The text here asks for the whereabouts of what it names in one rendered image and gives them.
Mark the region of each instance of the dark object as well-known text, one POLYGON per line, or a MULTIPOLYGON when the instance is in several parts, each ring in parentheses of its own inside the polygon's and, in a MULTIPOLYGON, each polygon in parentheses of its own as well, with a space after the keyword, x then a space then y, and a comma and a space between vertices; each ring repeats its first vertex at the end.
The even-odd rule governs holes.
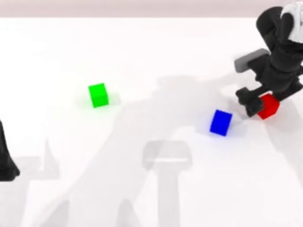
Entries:
POLYGON ((0 182, 13 181, 20 170, 9 155, 2 122, 0 121, 0 182))
POLYGON ((290 13, 281 17, 282 9, 269 8, 257 19, 257 29, 270 53, 247 62, 247 68, 256 73, 255 80, 261 86, 252 91, 244 87, 236 92, 249 117, 263 110, 259 98, 262 94, 271 91, 274 98, 282 101, 303 88, 298 78, 303 74, 303 44, 288 39, 294 27, 294 18, 290 13))

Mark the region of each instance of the red cube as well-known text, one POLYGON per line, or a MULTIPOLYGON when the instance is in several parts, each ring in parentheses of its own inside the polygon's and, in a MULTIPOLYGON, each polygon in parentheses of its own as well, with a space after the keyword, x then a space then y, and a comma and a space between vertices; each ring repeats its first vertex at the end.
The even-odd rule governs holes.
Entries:
POLYGON ((277 112, 280 106, 280 102, 276 100, 275 97, 273 97, 271 94, 263 95, 260 98, 263 101, 264 109, 261 110, 258 115, 264 120, 277 112))

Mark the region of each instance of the colored block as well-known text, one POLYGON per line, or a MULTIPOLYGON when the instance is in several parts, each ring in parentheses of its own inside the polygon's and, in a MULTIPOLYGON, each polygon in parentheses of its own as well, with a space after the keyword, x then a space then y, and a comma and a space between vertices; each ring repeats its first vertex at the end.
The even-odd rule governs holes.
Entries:
POLYGON ((226 136, 232 121, 232 114, 221 110, 216 110, 210 127, 210 132, 226 136))
POLYGON ((277 112, 280 106, 280 102, 276 100, 275 97, 273 97, 271 94, 263 95, 260 98, 263 101, 264 109, 261 110, 258 115, 264 120, 277 112))
POLYGON ((104 83, 89 86, 89 94, 94 108, 109 104, 104 83))

